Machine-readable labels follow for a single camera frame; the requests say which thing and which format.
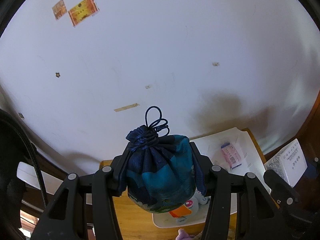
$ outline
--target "knot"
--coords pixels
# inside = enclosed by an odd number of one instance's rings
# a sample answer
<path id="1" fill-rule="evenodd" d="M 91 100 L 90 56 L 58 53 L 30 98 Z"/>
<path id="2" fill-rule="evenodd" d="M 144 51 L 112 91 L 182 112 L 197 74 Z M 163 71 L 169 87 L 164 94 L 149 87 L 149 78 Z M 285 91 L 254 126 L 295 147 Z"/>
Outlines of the knot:
<path id="1" fill-rule="evenodd" d="M 160 113 L 160 117 L 159 119 L 155 120 L 154 122 L 151 123 L 151 125 L 148 126 L 147 114 L 149 110 L 152 108 L 158 109 Z M 142 125 L 137 129 L 130 131 L 126 137 L 126 139 L 131 142 L 132 147 L 130 147 L 129 150 L 132 152 L 134 152 L 138 148 L 141 148 L 143 150 L 143 149 L 147 149 L 149 147 L 157 145 L 159 142 L 159 139 L 158 139 L 159 131 L 163 129 L 168 129 L 168 132 L 166 135 L 168 135 L 170 132 L 168 127 L 168 121 L 162 118 L 162 113 L 159 107 L 157 106 L 149 107 L 146 111 L 145 119 L 146 119 L 146 125 Z"/>

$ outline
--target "drawstring bag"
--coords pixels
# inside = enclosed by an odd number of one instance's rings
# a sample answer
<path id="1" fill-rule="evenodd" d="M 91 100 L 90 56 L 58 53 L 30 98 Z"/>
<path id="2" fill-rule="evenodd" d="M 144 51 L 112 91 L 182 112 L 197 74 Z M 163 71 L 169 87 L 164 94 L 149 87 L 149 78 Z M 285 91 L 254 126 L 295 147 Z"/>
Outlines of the drawstring bag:
<path id="1" fill-rule="evenodd" d="M 152 108 L 158 109 L 160 118 L 148 126 L 147 114 Z M 204 195 L 204 180 L 199 179 L 204 176 L 199 164 L 194 163 L 189 138 L 168 135 L 168 121 L 157 106 L 148 108 L 145 119 L 146 125 L 126 137 L 131 142 L 126 169 L 129 198 L 148 212 L 164 213 L 183 205 L 193 196 L 196 186 Z M 159 137 L 158 132 L 163 129 L 168 132 Z"/>

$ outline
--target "wooden tabletop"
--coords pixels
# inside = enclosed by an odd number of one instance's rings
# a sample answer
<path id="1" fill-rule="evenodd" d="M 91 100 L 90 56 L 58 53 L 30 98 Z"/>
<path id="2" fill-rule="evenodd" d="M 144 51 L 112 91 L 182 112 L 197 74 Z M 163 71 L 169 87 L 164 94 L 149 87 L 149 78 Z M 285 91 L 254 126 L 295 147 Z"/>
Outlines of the wooden tabletop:
<path id="1" fill-rule="evenodd" d="M 266 160 L 253 134 L 249 129 L 243 130 L 249 133 L 262 162 L 265 163 Z M 103 161 L 100 167 L 110 165 L 111 162 Z M 124 240 L 171 240 L 176 238 L 179 228 L 184 228 L 190 235 L 197 235 L 204 228 L 204 223 L 186 227 L 158 228 L 152 222 L 152 214 L 134 204 L 129 199 L 127 191 L 123 192 L 121 197 L 114 197 L 113 202 Z M 236 228 L 236 213 L 230 215 L 229 228 L 233 230 Z"/>

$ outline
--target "pink tissue packet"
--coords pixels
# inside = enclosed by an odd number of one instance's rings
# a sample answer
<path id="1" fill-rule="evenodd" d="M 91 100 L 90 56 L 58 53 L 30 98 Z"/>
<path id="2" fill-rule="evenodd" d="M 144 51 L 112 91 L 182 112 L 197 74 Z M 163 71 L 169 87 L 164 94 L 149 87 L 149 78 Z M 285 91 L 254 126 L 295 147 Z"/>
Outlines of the pink tissue packet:
<path id="1" fill-rule="evenodd" d="M 241 165 L 241 157 L 232 143 L 225 143 L 221 146 L 223 157 L 229 163 L 230 169 L 234 169 Z"/>

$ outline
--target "white wall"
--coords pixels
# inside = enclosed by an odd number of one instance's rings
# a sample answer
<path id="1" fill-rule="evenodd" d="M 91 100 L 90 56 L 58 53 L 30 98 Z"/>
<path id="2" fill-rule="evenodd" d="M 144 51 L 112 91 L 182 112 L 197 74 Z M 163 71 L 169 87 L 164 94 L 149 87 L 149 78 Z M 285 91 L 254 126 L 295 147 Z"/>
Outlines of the white wall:
<path id="1" fill-rule="evenodd" d="M 68 14 L 55 20 L 58 1 L 27 0 L 13 17 L 0 84 L 68 171 L 121 154 L 151 105 L 171 134 L 249 127 L 267 153 L 295 135 L 319 92 L 319 30 L 297 0 L 96 0 L 100 11 L 76 27 Z"/>

